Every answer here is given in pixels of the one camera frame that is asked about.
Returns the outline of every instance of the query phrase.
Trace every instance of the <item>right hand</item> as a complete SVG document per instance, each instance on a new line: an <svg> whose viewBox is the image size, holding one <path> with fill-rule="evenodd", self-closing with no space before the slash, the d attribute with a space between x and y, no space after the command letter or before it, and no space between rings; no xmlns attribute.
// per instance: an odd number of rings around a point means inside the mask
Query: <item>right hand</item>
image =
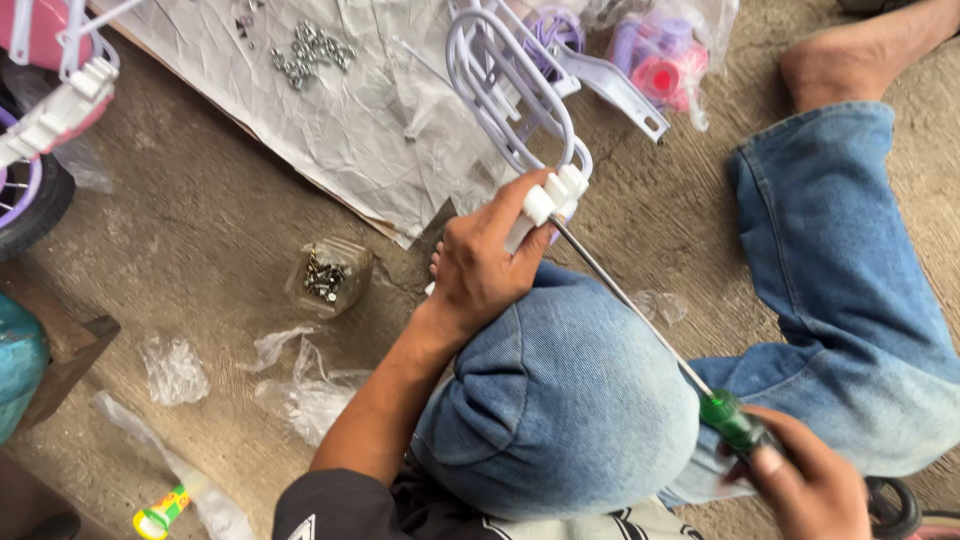
<svg viewBox="0 0 960 540"><path fill-rule="evenodd" d="M433 313L436 327L466 342L530 291L553 226L530 231L513 255L503 246L527 193L543 185L551 171L528 172L476 212L446 223L444 241L430 259L436 286L420 307Z"/></svg>
<svg viewBox="0 0 960 540"><path fill-rule="evenodd" d="M755 405L743 409L763 420L793 462L769 447L752 456L754 485L783 538L871 540L867 486L856 469L796 418Z"/></svg>

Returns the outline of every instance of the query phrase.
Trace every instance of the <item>green screwdriver handle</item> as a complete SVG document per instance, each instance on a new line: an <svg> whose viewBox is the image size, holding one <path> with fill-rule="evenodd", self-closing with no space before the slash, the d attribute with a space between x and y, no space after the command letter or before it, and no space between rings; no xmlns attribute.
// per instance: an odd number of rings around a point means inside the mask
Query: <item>green screwdriver handle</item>
<svg viewBox="0 0 960 540"><path fill-rule="evenodd" d="M786 455L777 440L758 418L743 412L740 400L725 388L714 388L712 396L700 399L700 419L718 433L733 453L751 464L750 456L760 446L772 446Z"/></svg>

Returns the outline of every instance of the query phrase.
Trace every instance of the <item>yellow bottle cap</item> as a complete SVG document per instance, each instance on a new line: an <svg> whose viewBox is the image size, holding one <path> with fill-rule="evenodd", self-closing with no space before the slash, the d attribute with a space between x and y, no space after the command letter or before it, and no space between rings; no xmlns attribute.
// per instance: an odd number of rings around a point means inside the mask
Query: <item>yellow bottle cap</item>
<svg viewBox="0 0 960 540"><path fill-rule="evenodd" d="M163 540L167 537L167 527L140 510L133 516L133 528L147 540Z"/></svg>

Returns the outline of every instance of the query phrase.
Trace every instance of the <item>clear plastic bag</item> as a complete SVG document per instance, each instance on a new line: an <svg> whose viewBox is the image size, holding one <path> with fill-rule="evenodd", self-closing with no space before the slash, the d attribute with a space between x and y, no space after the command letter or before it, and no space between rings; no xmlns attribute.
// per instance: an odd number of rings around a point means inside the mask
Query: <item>clear plastic bag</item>
<svg viewBox="0 0 960 540"><path fill-rule="evenodd" d="M648 321L659 314L670 327L684 320L689 309L686 298L672 292L642 290L631 300Z"/></svg>
<svg viewBox="0 0 960 540"><path fill-rule="evenodd" d="M314 368L317 375L311 378ZM328 374L320 351L306 337L301 337L293 379L290 382L264 380L256 386L254 397L267 412L289 423L307 444L316 447L370 373L370 370L353 369Z"/></svg>
<svg viewBox="0 0 960 540"><path fill-rule="evenodd" d="M700 83L708 72L726 72L738 10L739 0L653 0L616 23L607 60L661 112L688 113L704 132L709 122Z"/></svg>
<svg viewBox="0 0 960 540"><path fill-rule="evenodd" d="M317 329L313 327L296 327L288 331L268 333L253 342L253 347L256 349L256 363L237 364L237 367L244 371L261 372L276 364L276 360L280 358L280 353L283 352L283 345L287 341L298 335L306 335L315 331Z"/></svg>
<svg viewBox="0 0 960 540"><path fill-rule="evenodd" d="M197 514L211 540L253 540L250 521L240 506L204 473L167 450L143 420L116 403L107 390L97 392L90 399L90 404L114 425L163 457L167 467L180 479L191 501L197 506Z"/></svg>
<svg viewBox="0 0 960 540"><path fill-rule="evenodd" d="M194 404L210 393L210 381L193 343L178 337L153 335L140 344L147 366L150 399L161 405Z"/></svg>
<svg viewBox="0 0 960 540"><path fill-rule="evenodd" d="M43 80L43 71L11 61L4 62L3 82L24 113L53 91ZM113 192L113 182L101 164L100 152L85 135L77 135L58 144L52 153L57 162L73 176L77 187L100 193Z"/></svg>
<svg viewBox="0 0 960 540"><path fill-rule="evenodd" d="M311 256L321 266L334 266L344 273L342 282L323 296L310 292L306 278ZM284 290L294 303L317 312L322 319L331 319L346 311L360 299L370 286L373 275L373 254L353 242L331 236L312 244L306 244L294 260L293 270Z"/></svg>

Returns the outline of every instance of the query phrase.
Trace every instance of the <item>leg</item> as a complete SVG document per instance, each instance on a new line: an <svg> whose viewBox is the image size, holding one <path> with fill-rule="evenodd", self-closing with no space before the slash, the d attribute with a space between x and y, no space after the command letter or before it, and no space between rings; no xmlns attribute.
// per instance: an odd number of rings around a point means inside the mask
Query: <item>leg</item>
<svg viewBox="0 0 960 540"><path fill-rule="evenodd" d="M902 69L958 26L960 2L927 0L796 46L781 66L802 114L751 137L730 162L756 293L786 343L693 365L711 386L805 421L864 474L915 472L960 441L960 359L887 184L893 113L838 102L879 98L877 81L896 75L887 67ZM899 49L877 43L885 37ZM883 69L857 76L863 86L843 80L870 72L859 62L872 58L845 58L843 47L885 51ZM665 499L716 498L726 469L717 442L701 429Z"/></svg>
<svg viewBox="0 0 960 540"><path fill-rule="evenodd" d="M540 267L461 352L411 443L430 475L508 519L600 513L656 493L697 438L697 399L600 283Z"/></svg>

